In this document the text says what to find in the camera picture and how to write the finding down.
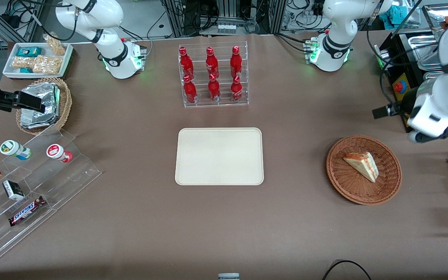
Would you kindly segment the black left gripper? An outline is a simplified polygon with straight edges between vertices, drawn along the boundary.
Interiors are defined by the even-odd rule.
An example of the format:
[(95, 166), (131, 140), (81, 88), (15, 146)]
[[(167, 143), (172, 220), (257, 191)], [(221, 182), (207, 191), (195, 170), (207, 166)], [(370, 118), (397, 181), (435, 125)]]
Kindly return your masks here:
[(399, 103), (389, 103), (385, 106), (372, 110), (374, 119), (392, 117), (399, 115), (411, 115), (417, 98), (418, 87), (413, 87), (407, 91)]

